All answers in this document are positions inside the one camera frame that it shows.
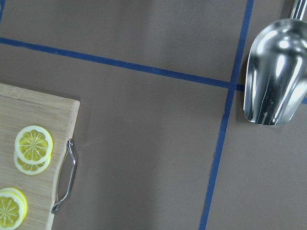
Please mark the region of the single lemon slice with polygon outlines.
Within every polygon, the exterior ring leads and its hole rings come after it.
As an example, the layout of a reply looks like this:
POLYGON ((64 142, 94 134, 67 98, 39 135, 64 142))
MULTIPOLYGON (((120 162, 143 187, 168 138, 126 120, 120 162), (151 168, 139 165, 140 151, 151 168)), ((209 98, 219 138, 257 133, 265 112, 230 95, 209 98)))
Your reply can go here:
POLYGON ((6 187, 0 190, 0 229, 15 230, 24 221, 28 211, 25 195, 18 189, 6 187))

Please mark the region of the bamboo cutting board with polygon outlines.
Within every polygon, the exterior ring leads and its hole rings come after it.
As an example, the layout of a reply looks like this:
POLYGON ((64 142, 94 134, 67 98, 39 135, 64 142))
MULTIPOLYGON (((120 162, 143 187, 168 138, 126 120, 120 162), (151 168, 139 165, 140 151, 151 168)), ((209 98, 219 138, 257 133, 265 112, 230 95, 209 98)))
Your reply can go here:
POLYGON ((28 211, 20 230, 52 228, 52 208, 60 200, 59 177, 79 106, 77 100, 0 85, 0 186, 17 188, 27 199, 28 211), (45 128, 53 139, 50 165, 37 175, 20 172, 13 160, 17 149, 15 138, 22 128, 30 125, 45 128))

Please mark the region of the lower stacked lemon slice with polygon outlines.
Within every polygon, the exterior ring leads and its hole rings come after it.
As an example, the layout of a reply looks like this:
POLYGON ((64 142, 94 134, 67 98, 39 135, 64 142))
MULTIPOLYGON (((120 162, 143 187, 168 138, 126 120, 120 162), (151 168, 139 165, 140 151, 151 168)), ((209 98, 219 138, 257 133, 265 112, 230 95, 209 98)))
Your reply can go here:
POLYGON ((23 162, 17 155, 16 151, 14 151, 13 159, 14 159, 14 164, 16 168, 26 174, 26 175, 37 175, 39 173, 42 173, 50 164, 51 162, 52 155, 50 155, 46 161, 43 163, 39 164, 27 164, 23 162))

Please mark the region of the steel scoop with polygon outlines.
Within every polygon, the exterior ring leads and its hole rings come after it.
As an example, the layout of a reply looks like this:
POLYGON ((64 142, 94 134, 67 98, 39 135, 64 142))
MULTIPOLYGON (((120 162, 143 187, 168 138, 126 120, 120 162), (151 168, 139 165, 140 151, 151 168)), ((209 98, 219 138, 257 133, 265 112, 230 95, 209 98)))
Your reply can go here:
POLYGON ((291 121, 307 93, 307 9, 296 0, 290 17, 269 24, 255 38, 248 56, 243 110, 254 124, 291 121))

